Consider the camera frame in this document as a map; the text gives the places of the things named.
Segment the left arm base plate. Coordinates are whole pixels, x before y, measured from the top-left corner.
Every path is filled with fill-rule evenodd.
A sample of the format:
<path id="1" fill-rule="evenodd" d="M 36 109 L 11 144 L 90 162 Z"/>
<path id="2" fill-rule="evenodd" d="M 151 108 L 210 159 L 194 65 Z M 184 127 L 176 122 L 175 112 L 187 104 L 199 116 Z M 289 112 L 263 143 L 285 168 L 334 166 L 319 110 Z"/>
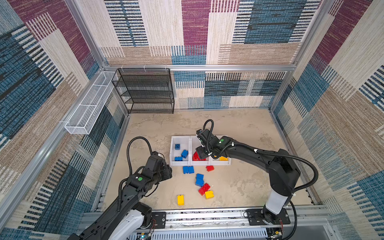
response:
<path id="1" fill-rule="evenodd" d="M 164 229 L 166 227 L 166 220 L 166 212 L 151 212 L 145 216 L 142 228 L 146 230 Z"/>

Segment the blue lego pair back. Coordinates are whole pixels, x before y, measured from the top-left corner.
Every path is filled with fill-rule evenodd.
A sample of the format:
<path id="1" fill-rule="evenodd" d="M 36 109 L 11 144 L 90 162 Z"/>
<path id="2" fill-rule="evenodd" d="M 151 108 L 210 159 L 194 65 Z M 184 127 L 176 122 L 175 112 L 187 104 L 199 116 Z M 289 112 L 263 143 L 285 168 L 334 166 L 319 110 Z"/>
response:
<path id="1" fill-rule="evenodd" d="M 193 166 L 183 166 L 183 174 L 194 174 L 195 169 Z"/>

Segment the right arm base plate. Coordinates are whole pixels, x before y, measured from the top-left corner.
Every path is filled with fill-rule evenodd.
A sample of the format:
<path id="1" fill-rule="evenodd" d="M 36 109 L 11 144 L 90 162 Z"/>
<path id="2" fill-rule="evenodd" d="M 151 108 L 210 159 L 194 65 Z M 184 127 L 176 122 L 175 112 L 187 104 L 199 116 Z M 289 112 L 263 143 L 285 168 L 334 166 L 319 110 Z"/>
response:
<path id="1" fill-rule="evenodd" d="M 278 215 L 275 215 L 264 208 L 248 209 L 245 210 L 244 217 L 249 221 L 250 226 L 291 224 L 289 215 L 284 208 Z"/>

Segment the large red lego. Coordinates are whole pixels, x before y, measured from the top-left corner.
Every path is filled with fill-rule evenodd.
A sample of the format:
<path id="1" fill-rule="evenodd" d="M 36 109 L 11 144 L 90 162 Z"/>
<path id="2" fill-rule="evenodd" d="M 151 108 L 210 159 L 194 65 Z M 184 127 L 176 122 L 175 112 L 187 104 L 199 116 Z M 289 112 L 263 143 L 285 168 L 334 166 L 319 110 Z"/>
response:
<path id="1" fill-rule="evenodd" d="M 199 157 L 199 155 L 198 155 L 198 152 L 195 152 L 194 154 L 193 154 L 193 161 L 201 161 L 201 159 L 200 159 L 200 157 Z"/>

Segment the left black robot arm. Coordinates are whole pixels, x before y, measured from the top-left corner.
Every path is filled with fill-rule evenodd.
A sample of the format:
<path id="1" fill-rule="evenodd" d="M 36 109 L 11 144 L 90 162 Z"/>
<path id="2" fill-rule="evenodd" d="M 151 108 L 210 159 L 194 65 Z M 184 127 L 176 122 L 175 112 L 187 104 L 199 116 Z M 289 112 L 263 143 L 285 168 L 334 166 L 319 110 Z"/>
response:
<path id="1" fill-rule="evenodd" d="M 172 178 L 172 168 L 158 152 L 152 152 L 145 166 L 119 184 L 118 197 L 80 235 L 69 240 L 125 240 L 137 229 L 151 229 L 152 208 L 140 202 L 153 186 Z"/>

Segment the red lego diagonal brick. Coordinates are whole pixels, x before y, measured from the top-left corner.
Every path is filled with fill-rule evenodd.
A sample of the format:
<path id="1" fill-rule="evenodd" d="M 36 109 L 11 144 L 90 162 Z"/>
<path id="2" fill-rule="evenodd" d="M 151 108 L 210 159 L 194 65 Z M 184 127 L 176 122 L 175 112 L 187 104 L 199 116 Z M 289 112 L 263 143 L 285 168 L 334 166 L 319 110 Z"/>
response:
<path id="1" fill-rule="evenodd" d="M 199 194 L 203 196 L 205 192 L 209 191 L 211 186 L 208 183 L 203 184 L 203 186 L 198 190 Z"/>

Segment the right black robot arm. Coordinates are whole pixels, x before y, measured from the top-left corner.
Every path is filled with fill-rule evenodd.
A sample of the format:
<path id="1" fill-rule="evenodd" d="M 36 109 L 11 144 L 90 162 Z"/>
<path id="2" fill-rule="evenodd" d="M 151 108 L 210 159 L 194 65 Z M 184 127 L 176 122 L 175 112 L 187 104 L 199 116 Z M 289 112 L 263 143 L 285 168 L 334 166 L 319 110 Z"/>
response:
<path id="1" fill-rule="evenodd" d="M 257 149 L 227 136 L 218 138 L 207 129 L 198 130 L 197 138 L 201 142 L 201 146 L 196 148 L 200 158 L 237 159 L 269 174 L 272 191 L 264 207 L 268 213 L 278 215 L 283 206 L 291 200 L 301 172 L 287 151 Z"/>

